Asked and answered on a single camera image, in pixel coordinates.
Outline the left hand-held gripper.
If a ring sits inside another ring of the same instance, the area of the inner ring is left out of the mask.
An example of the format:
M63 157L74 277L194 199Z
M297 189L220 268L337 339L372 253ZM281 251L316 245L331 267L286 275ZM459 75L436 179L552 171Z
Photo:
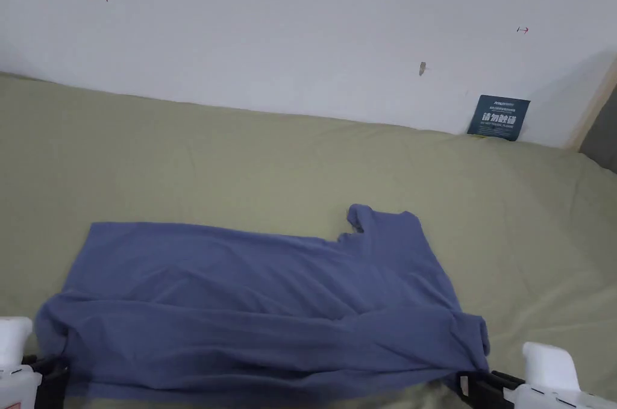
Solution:
M23 356L32 331L27 317L1 317L1 408L64 407L69 363L57 355Z

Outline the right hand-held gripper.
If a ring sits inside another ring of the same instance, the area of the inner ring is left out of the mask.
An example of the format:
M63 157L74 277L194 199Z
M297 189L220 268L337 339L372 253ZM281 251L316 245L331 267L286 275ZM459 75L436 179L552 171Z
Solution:
M507 401L514 408L616 408L616 402L582 391L568 351L525 342L522 354L525 380L496 370L460 372L456 375L459 398L467 405L506 405Z

